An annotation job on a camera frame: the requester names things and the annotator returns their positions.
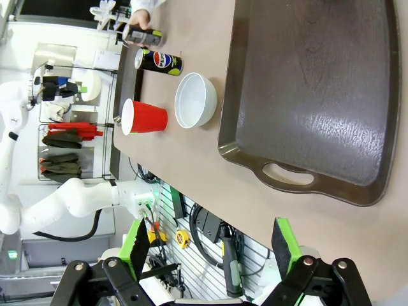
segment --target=can top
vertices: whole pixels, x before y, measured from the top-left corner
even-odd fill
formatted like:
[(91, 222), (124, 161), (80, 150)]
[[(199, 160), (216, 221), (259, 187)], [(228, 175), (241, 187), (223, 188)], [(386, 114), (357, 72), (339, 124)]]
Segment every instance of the can top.
[(123, 41), (126, 41), (126, 39), (128, 38), (129, 30), (130, 30), (130, 25), (126, 24), (125, 28), (123, 28), (123, 32), (122, 32), (122, 40)]
[(143, 62), (143, 48), (140, 48), (135, 57), (135, 68), (139, 69)]

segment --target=black tool handle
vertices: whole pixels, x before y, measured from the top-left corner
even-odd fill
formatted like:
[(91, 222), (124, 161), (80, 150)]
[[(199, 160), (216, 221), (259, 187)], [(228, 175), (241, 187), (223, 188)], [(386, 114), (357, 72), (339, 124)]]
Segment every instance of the black tool handle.
[(227, 295), (231, 298), (242, 296), (240, 270), (238, 268), (235, 242), (230, 237), (222, 237), (222, 262), (224, 264)]

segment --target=table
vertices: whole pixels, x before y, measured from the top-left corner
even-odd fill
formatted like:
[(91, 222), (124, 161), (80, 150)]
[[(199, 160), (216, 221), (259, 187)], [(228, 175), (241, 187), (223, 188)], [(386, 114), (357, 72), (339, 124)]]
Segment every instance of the table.
[[(408, 2), (397, 0), (400, 16)], [(318, 194), (289, 194), (262, 184), (249, 170), (226, 162), (217, 137), (228, 65), (235, 1), (169, 0), (153, 16), (153, 28), (168, 38), (163, 52), (185, 60), (181, 77), (146, 71), (142, 101), (168, 110), (163, 133), (124, 136), (115, 128), (115, 146), (193, 201), (270, 247), (273, 219), (289, 218), (300, 245), (316, 248), (323, 260), (353, 259), (371, 299), (392, 295), (408, 283), (408, 101), (402, 96), (397, 153), (385, 197), (359, 208)], [(400, 19), (402, 50), (408, 52), (408, 18)], [(197, 71), (215, 85), (214, 118), (196, 129), (182, 129), (174, 97), (182, 77)], [(408, 88), (403, 61), (402, 88)]]

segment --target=soda can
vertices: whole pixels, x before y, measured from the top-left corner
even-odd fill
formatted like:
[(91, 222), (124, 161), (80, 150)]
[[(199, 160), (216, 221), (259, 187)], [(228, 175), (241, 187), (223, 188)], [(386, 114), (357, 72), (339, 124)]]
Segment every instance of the soda can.
[(157, 47), (163, 41), (163, 35), (158, 30), (142, 30), (137, 25), (126, 24), (122, 32), (122, 40), (128, 43)]
[(183, 70), (183, 60), (177, 56), (141, 48), (136, 53), (135, 68), (178, 76)]

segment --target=tape measure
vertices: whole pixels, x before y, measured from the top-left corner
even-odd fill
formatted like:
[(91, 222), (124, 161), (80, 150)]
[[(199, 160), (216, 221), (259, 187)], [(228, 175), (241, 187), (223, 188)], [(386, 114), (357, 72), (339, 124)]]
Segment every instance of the tape measure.
[(185, 249), (190, 242), (188, 232), (185, 229), (179, 229), (176, 232), (176, 241), (182, 249)]

